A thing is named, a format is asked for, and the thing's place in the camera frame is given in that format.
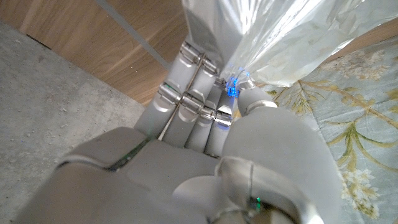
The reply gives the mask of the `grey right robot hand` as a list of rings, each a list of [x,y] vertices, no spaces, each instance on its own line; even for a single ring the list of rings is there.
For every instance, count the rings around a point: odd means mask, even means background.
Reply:
[[[323,138],[184,42],[133,128],[67,154],[16,223],[338,223]]]

